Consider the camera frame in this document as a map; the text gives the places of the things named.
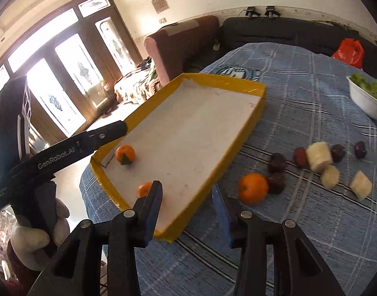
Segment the left hand white glove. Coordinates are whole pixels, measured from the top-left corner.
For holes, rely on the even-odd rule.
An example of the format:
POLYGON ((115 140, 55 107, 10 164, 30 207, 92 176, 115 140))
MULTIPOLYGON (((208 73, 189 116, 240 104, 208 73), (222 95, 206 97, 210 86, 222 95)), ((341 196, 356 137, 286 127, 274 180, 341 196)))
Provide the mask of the left hand white glove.
MULTIPOLYGON (((70 234, 67 218, 69 217, 68 207, 56 198, 57 223, 52 232, 53 242, 57 247, 67 239, 70 234)), ((50 243, 50 236, 46 231, 39 228, 27 226, 16 226, 11 236, 11 245, 21 263, 32 271, 42 271, 49 261, 44 255, 43 248, 50 243)))

